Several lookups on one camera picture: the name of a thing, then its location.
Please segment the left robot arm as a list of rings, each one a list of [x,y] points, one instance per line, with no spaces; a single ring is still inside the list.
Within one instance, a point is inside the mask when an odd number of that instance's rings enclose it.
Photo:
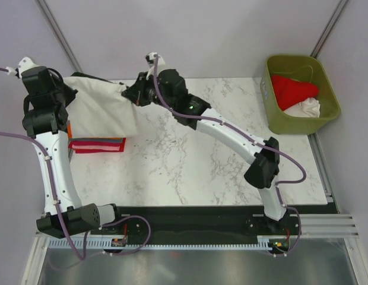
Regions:
[[[77,93],[61,75],[45,66],[21,72],[28,92],[22,121],[27,138],[35,147],[45,191],[45,215],[36,221],[38,231],[55,238],[67,238],[100,226],[119,233],[124,219],[116,206],[83,205],[75,189],[68,158],[68,112]]]

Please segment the white and green t shirt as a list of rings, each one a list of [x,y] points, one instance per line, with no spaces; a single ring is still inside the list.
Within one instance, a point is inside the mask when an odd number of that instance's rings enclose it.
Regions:
[[[79,76],[65,77],[64,83],[78,91],[66,107],[73,136],[128,138],[137,135],[134,107],[122,96],[125,85]]]

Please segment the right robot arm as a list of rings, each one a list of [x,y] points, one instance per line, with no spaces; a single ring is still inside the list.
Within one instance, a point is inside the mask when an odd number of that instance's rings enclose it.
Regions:
[[[249,165],[244,178],[261,196],[267,229],[277,234],[287,227],[286,210],[274,188],[280,162],[275,138],[255,137],[225,120],[208,102],[188,92],[175,69],[153,75],[141,72],[121,95],[136,106],[154,103],[165,107],[179,124],[207,134],[237,153]]]

